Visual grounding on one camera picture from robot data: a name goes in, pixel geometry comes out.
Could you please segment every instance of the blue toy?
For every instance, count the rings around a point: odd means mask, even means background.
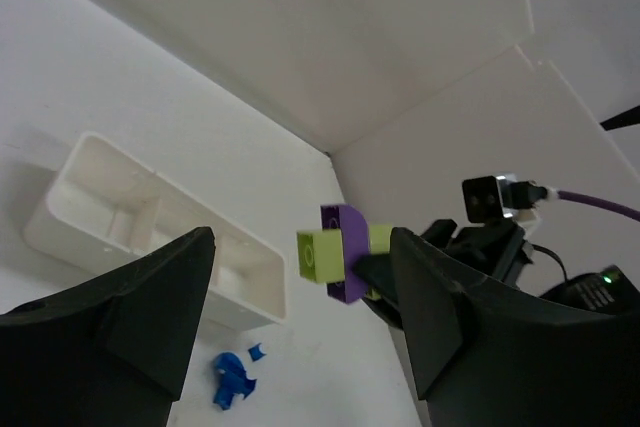
[[[256,380],[247,378],[247,371],[237,355],[223,352],[213,361],[213,370],[218,379],[218,390],[213,403],[222,410],[229,410],[236,394],[246,399],[256,388]]]
[[[260,360],[262,357],[264,357],[265,355],[267,355],[267,354],[265,354],[264,352],[262,352],[262,351],[260,350],[260,346],[261,346],[261,345],[262,345],[261,343],[260,343],[260,344],[256,344],[256,345],[254,345],[253,347],[251,347],[251,348],[249,349],[249,355],[251,356],[251,360],[253,360],[254,362],[257,362],[257,361],[258,361],[258,360]]]

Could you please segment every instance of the blue object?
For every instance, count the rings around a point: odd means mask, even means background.
[[[231,352],[223,352],[213,361],[213,370],[218,379],[218,390],[213,403],[222,410],[229,410],[236,394],[246,399],[256,388],[256,380],[247,378],[247,371],[240,358]]]
[[[249,355],[251,356],[251,360],[253,360],[254,362],[257,362],[257,361],[258,361],[258,360],[260,360],[262,357],[264,357],[265,355],[267,355],[267,354],[265,354],[264,352],[262,352],[262,351],[260,350],[260,346],[261,346],[261,345],[262,345],[262,344],[256,344],[256,345],[254,345],[253,347],[251,347],[251,348],[249,349]]]

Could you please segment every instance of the cable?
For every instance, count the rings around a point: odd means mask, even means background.
[[[567,202],[576,202],[578,204],[590,205],[599,209],[608,210],[616,214],[624,215],[630,219],[640,222],[640,212],[627,207],[626,205],[616,204],[608,200],[601,199],[599,197],[592,197],[590,195],[578,194],[576,192],[567,192],[566,190],[558,191],[558,199],[566,200]]]
[[[564,277],[564,282],[565,284],[567,282],[569,282],[569,276],[567,275],[567,269],[564,266],[564,262],[562,262],[562,259],[560,258],[560,256],[558,254],[556,254],[553,250],[551,249],[547,249],[546,247],[543,247],[542,245],[538,245],[538,244],[531,244],[533,246],[533,250],[535,250],[536,252],[540,252],[541,254],[546,254],[549,257],[551,257],[553,260],[555,260],[558,265],[560,266],[560,268],[562,269],[562,276]]]

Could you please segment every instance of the black cable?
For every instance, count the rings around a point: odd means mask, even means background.
[[[560,268],[562,269],[562,275],[564,277],[565,283],[569,282],[569,276],[567,275],[567,269],[565,268],[564,262],[562,262],[562,259],[560,258],[560,256],[558,254],[556,254],[551,249],[547,249],[546,247],[543,247],[542,245],[538,245],[538,244],[531,244],[531,245],[533,245],[533,250],[535,250],[536,252],[540,252],[542,254],[546,254],[549,257],[551,257],[553,260],[555,260],[558,263],[558,265],[560,266]]]

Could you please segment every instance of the small blue piece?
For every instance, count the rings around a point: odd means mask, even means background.
[[[258,360],[260,360],[262,357],[264,357],[265,355],[267,355],[267,354],[265,354],[264,352],[262,352],[262,351],[260,350],[260,346],[261,346],[261,345],[262,345],[261,343],[260,343],[260,344],[256,344],[256,345],[254,345],[253,347],[251,347],[251,348],[249,349],[249,355],[251,356],[251,360],[253,360],[254,362],[257,362],[257,361],[258,361]]]
[[[256,380],[247,378],[247,371],[237,355],[223,352],[213,361],[213,370],[218,379],[218,390],[213,403],[222,410],[229,410],[236,394],[246,399],[256,388]]]

